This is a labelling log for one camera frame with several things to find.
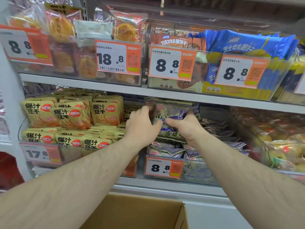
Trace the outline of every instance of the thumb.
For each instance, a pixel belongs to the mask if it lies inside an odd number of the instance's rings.
[[[179,128],[180,126],[180,120],[174,120],[172,118],[166,118],[165,123],[167,123],[171,127]]]
[[[162,128],[162,125],[163,125],[162,120],[158,120],[158,122],[155,123],[155,124],[152,126],[152,128],[153,128],[153,130],[156,131],[156,133],[158,134],[159,131],[160,131],[161,128]]]

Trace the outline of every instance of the price tag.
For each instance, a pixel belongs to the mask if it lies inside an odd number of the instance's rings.
[[[35,142],[20,142],[20,147],[28,161],[62,164],[57,145]]]
[[[296,86],[294,93],[305,95],[305,72],[303,73],[298,85]]]
[[[0,25],[0,40],[11,60],[53,65],[47,36],[40,30]]]
[[[95,40],[97,70],[140,75],[141,44]]]
[[[257,88],[268,62],[268,58],[223,55],[215,84]]]
[[[148,75],[191,81],[196,54],[196,50],[152,45]]]
[[[146,157],[145,174],[179,179],[183,161]]]

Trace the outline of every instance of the forearm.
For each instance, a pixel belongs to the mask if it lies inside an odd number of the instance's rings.
[[[213,175],[254,228],[304,228],[305,186],[203,133],[198,143]]]
[[[123,138],[4,193],[1,228],[79,228],[139,149]]]

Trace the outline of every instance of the red object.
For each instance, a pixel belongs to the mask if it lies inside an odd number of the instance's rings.
[[[7,153],[0,152],[0,189],[9,190],[23,182],[16,159]]]

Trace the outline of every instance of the cardboard box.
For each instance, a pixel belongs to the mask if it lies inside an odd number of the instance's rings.
[[[181,201],[108,194],[80,229],[189,229]]]

